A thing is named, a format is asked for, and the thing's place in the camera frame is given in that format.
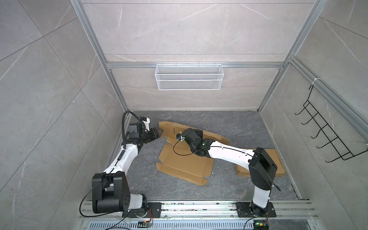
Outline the cardboard box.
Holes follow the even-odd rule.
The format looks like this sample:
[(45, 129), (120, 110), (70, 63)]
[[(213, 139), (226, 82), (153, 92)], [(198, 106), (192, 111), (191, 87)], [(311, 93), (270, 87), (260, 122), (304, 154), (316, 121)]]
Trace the cardboard box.
[(211, 175), (214, 159), (193, 154), (184, 141), (177, 143), (176, 135), (188, 129), (189, 126), (163, 121), (159, 122), (159, 128), (163, 130), (162, 137), (167, 138), (168, 144), (159, 155), (159, 162), (156, 163), (157, 170), (199, 186), (207, 184), (207, 177)]
[[(277, 151), (275, 149), (265, 149), (265, 151), (267, 152), (267, 154), (271, 157), (271, 159), (274, 161), (274, 163), (277, 166), (277, 172), (275, 177), (283, 177), (286, 175), (286, 170), (279, 158), (279, 155), (277, 153)], [(239, 166), (239, 165), (234, 165), (235, 167), (235, 173), (237, 176), (240, 177), (250, 177), (250, 172), (249, 170)]]

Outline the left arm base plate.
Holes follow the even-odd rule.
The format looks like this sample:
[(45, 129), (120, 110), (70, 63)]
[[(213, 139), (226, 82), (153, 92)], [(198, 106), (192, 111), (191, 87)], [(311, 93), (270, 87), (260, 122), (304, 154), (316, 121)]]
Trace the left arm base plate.
[(162, 212), (162, 203), (149, 202), (146, 208), (131, 210), (130, 212), (124, 212), (122, 217), (127, 218), (160, 218)]

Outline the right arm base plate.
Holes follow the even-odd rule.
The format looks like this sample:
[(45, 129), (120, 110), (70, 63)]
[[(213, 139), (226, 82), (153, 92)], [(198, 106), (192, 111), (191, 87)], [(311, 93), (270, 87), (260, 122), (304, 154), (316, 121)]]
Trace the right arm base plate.
[(265, 208), (261, 208), (255, 205), (253, 202), (236, 202), (236, 211), (240, 218), (252, 218), (252, 217), (269, 217), (275, 218), (276, 212), (271, 202), (267, 203)]

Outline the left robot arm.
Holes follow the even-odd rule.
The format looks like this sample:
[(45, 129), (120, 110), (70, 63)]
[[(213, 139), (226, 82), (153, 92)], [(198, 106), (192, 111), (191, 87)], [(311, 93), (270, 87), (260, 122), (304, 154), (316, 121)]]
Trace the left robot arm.
[(95, 214), (131, 212), (146, 214), (148, 202), (144, 194), (131, 193), (127, 172), (144, 144), (159, 139), (163, 130), (157, 127), (147, 129), (147, 122), (129, 125), (120, 152), (103, 173), (92, 178), (92, 205)]

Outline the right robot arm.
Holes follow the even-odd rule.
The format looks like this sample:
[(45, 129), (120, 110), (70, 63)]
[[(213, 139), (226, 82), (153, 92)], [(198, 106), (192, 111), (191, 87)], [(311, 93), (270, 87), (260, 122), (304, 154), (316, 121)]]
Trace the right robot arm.
[(178, 133), (176, 138), (179, 142), (186, 142), (197, 156), (225, 160), (248, 170), (255, 186), (250, 210), (256, 216), (266, 214), (272, 188), (281, 189), (274, 183), (278, 167), (265, 149), (241, 149), (204, 139), (203, 131), (193, 128)]

